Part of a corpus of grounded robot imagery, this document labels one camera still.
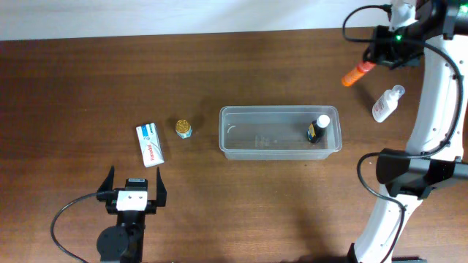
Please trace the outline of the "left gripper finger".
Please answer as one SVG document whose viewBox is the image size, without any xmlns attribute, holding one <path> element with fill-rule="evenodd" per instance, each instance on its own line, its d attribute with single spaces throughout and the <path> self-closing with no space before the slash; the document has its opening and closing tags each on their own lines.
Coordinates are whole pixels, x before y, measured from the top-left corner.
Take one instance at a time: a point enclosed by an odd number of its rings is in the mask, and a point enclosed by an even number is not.
<svg viewBox="0 0 468 263">
<path fill-rule="evenodd" d="M 156 169 L 156 206 L 165 207 L 167 201 L 167 190 L 162 181 L 160 168 Z"/>
<path fill-rule="evenodd" d="M 113 180 L 114 180 L 115 167 L 111 166 L 107 177 L 103 180 L 100 187 L 97 189 L 97 200 L 98 201 L 107 201 L 110 199 L 113 194 Z"/>
</svg>

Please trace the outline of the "orange tube white cap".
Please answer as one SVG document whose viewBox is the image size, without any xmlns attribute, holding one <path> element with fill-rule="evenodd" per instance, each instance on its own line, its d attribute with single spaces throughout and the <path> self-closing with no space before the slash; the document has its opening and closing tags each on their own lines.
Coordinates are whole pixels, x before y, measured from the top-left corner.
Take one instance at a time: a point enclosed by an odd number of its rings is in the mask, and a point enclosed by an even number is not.
<svg viewBox="0 0 468 263">
<path fill-rule="evenodd" d="M 362 61 L 359 62 L 358 65 L 353 68 L 350 72 L 348 72 L 343 78 L 341 79 L 341 83 L 345 87 L 350 87 L 358 80 L 360 80 L 364 75 L 375 68 L 376 64 L 369 62 L 369 61 Z"/>
</svg>

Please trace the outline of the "white Panadol box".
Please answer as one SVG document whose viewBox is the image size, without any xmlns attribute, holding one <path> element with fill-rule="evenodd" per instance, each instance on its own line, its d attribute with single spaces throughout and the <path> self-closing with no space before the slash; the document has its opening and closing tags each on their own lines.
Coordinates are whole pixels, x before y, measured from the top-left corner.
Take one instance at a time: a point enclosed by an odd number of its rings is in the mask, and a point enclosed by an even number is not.
<svg viewBox="0 0 468 263">
<path fill-rule="evenodd" d="M 165 162 L 155 123 L 136 127 L 137 139 L 145 167 L 154 167 Z"/>
</svg>

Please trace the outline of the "white spray bottle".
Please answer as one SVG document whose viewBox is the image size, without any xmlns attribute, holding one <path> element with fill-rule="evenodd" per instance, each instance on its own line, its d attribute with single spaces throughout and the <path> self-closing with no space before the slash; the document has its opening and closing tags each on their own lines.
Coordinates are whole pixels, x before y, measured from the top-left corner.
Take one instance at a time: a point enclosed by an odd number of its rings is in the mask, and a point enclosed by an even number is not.
<svg viewBox="0 0 468 263">
<path fill-rule="evenodd" d="M 399 100 L 404 93 L 405 89 L 402 85 L 395 85 L 392 89 L 386 90 L 372 107 L 374 120 L 382 123 L 398 107 Z"/>
</svg>

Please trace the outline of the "dark brown syrup bottle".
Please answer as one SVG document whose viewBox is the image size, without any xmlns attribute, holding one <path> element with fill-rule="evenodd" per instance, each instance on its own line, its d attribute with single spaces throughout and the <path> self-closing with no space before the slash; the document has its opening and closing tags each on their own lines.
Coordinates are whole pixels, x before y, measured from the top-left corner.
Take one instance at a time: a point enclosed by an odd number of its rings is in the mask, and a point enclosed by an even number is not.
<svg viewBox="0 0 468 263">
<path fill-rule="evenodd" d="M 320 115 L 313 121 L 307 130 L 307 138 L 310 143 L 318 143 L 325 134 L 331 119 L 328 115 Z"/>
</svg>

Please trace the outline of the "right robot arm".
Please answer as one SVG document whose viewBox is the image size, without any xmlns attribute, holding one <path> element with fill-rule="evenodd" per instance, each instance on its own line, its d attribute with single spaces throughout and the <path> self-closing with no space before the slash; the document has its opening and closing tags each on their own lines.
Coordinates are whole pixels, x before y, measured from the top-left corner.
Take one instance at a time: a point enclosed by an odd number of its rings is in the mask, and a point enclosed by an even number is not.
<svg viewBox="0 0 468 263">
<path fill-rule="evenodd" d="M 423 60 L 418 114 L 404 150 L 374 153 L 379 189 L 370 219 L 346 261 L 390 262 L 413 212 L 429 194 L 467 179 L 463 129 L 467 111 L 467 3 L 393 1 L 390 25 L 366 40 L 365 62 L 396 69 Z"/>
</svg>

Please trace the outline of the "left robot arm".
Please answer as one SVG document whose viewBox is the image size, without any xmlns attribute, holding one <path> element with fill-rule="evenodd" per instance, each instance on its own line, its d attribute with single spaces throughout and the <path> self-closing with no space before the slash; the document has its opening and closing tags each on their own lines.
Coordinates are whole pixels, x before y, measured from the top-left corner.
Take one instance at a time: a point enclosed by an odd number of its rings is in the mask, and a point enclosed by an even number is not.
<svg viewBox="0 0 468 263">
<path fill-rule="evenodd" d="M 148 198 L 148 180 L 128 178 L 123 188 L 113 188 L 112 167 L 97 190 L 97 200 L 105 203 L 116 224 L 104 229 L 97 239 L 100 261 L 106 263 L 141 262 L 143 259 L 146 216 L 164 207 L 167 190 L 160 171 L 156 171 L 156 199 Z"/>
</svg>

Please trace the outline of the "clear plastic container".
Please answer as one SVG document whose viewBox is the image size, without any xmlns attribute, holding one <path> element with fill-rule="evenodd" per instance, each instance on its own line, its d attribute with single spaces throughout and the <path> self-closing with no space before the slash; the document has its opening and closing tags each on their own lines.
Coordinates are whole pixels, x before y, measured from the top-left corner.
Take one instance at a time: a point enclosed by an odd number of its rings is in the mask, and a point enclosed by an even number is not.
<svg viewBox="0 0 468 263">
<path fill-rule="evenodd" d="M 319 142 L 307 132 L 326 115 L 331 122 Z M 322 160 L 342 148 L 341 125 L 335 107 L 226 106 L 219 113 L 219 147 L 229 160 Z"/>
</svg>

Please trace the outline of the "gold-lid balm jar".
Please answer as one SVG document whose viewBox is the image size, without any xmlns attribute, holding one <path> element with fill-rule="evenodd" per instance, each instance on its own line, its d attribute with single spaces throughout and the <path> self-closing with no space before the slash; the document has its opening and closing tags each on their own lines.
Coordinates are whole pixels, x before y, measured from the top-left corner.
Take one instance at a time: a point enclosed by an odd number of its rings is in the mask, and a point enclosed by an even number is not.
<svg viewBox="0 0 468 263">
<path fill-rule="evenodd" d="M 192 135 L 192 126 L 185 119 L 181 119 L 176 122 L 175 130 L 177 135 L 182 139 L 189 138 Z"/>
</svg>

